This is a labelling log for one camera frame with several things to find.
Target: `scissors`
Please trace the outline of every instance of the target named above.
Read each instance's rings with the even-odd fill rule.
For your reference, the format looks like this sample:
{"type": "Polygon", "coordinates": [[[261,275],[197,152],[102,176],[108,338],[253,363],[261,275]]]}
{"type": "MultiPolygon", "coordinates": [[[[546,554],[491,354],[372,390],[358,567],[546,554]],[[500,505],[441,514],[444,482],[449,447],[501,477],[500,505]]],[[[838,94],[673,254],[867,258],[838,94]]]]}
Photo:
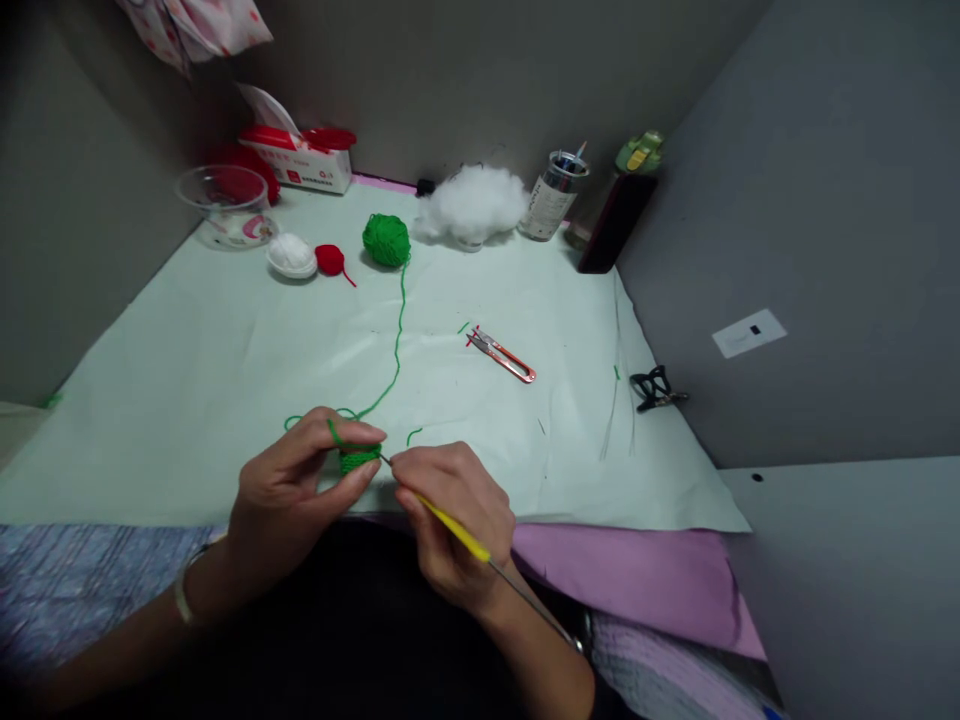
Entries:
{"type": "Polygon", "coordinates": [[[482,353],[486,353],[496,362],[500,363],[507,370],[516,375],[522,382],[532,383],[537,379],[537,373],[529,365],[521,361],[516,355],[483,332],[480,328],[473,330],[473,334],[467,335],[473,342],[474,347],[482,353]]]}

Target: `crochet hook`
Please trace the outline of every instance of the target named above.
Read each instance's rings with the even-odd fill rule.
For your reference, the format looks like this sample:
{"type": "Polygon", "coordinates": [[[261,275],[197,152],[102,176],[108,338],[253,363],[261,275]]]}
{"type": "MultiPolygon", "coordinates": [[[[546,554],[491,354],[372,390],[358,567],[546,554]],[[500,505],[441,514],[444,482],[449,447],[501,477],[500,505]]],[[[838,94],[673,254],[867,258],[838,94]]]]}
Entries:
{"type": "MultiPolygon", "coordinates": [[[[393,463],[387,459],[386,455],[380,453],[380,459],[383,460],[387,465],[393,467],[393,463]]],[[[432,512],[437,519],[442,522],[447,530],[449,530],[457,540],[463,543],[463,546],[467,548],[471,555],[473,555],[480,562],[486,563],[493,568],[494,572],[497,573],[500,577],[507,581],[507,584],[514,589],[514,591],[522,597],[527,604],[537,611],[537,614],[540,615],[547,623],[552,627],[557,633],[562,637],[566,642],[578,653],[583,655],[583,645],[568,633],[564,627],[557,622],[557,620],[550,614],[550,612],[540,604],[540,601],[535,597],[530,595],[526,590],[520,587],[516,581],[507,575],[506,571],[500,567],[500,565],[493,559],[490,555],[490,551],[484,547],[483,543],[477,540],[473,535],[470,534],[470,531],[467,530],[463,525],[454,520],[452,517],[447,515],[443,510],[436,507],[433,503],[427,500],[420,493],[414,493],[417,496],[417,499],[422,502],[427,509],[432,512]]]]}

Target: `bracelet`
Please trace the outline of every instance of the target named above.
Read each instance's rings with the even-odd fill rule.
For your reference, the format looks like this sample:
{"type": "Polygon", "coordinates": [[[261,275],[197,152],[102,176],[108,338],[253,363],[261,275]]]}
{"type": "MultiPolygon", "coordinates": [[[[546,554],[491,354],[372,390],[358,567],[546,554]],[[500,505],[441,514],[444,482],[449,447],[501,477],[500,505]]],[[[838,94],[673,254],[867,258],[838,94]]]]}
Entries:
{"type": "Polygon", "coordinates": [[[173,599],[177,604],[177,612],[180,613],[180,618],[183,620],[183,624],[187,627],[198,627],[202,625],[202,623],[197,619],[197,616],[193,614],[193,610],[191,610],[190,606],[187,604],[187,594],[183,589],[184,581],[187,578],[187,570],[190,569],[190,566],[193,565],[201,555],[210,549],[211,545],[213,545],[213,543],[204,543],[201,545],[200,548],[180,567],[180,571],[177,573],[177,579],[173,583],[173,599]]]}

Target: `hand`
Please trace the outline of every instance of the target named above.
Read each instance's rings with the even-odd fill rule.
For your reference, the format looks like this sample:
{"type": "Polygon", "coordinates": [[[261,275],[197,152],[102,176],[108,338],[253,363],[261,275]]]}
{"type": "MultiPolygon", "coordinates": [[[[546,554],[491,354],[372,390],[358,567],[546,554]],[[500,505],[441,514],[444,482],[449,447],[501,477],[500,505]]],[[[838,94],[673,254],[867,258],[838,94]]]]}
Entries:
{"type": "Polygon", "coordinates": [[[396,497],[407,511],[417,536],[420,571],[448,602],[474,617],[492,612],[511,593],[494,570],[457,540],[420,502],[423,495],[455,518],[490,551],[507,572],[516,572],[510,558],[516,518],[510,498],[466,443],[416,447],[396,455],[393,474],[400,483],[396,497]]]}
{"type": "Polygon", "coordinates": [[[367,489],[379,460],[364,463],[317,494],[327,450],[337,447],[328,420],[345,443],[375,445],[386,438],[382,430],[347,422],[319,407],[244,465],[226,538],[187,574],[187,599],[200,620],[216,619],[293,572],[321,533],[367,489]]]}

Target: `table surface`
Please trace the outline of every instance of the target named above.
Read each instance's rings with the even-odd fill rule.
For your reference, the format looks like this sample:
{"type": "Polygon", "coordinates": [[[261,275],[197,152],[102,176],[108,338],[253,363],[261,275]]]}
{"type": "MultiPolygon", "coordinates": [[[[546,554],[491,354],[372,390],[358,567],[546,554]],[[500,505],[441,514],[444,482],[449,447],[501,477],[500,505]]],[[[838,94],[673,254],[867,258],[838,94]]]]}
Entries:
{"type": "MultiPolygon", "coordinates": [[[[359,411],[393,377],[400,272],[362,249],[373,213],[417,200],[354,185],[284,188],[275,217],[332,243],[342,277],[267,272],[264,249],[188,239],[97,341],[63,400],[0,475],[0,522],[223,522],[242,464],[317,405],[359,411]]],[[[413,243],[396,386],[365,419],[384,451],[466,440],[518,519],[747,531],[675,408],[637,415],[628,376],[655,361],[616,271],[580,275],[562,239],[513,234],[477,254],[413,243]],[[537,371],[525,385],[458,329],[478,324],[537,371]],[[617,366],[620,379],[615,374],[617,366]]],[[[334,482],[328,462],[324,483],[334,482]]],[[[383,468],[356,512],[396,510],[383,468]]]]}

